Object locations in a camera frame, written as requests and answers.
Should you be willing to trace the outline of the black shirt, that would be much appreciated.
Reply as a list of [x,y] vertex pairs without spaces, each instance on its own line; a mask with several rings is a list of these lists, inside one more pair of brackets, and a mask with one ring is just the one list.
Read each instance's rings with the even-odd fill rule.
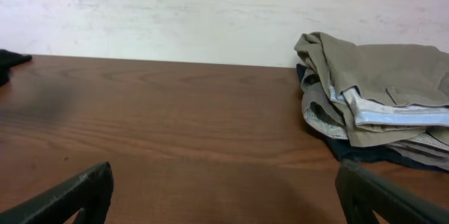
[[31,61],[32,56],[1,49],[0,60],[0,86],[4,86],[10,81],[11,68]]

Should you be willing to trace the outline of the khaki green shorts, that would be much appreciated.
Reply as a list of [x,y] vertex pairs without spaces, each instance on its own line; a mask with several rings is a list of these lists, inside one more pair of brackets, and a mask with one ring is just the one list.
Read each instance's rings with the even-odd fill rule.
[[322,32],[294,47],[344,115],[347,137],[372,147],[430,135],[448,143],[448,54],[415,44],[355,45]]

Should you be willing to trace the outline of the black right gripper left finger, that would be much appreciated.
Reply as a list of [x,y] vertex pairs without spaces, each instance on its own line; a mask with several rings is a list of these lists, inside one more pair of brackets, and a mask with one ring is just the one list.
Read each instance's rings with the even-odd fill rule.
[[101,162],[51,189],[1,213],[2,223],[104,223],[114,178],[109,162]]

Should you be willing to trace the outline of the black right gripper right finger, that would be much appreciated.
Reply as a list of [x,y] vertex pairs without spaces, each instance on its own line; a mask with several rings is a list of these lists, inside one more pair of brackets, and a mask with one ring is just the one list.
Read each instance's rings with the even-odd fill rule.
[[340,162],[335,187],[350,224],[448,224],[448,211],[381,178],[356,162]]

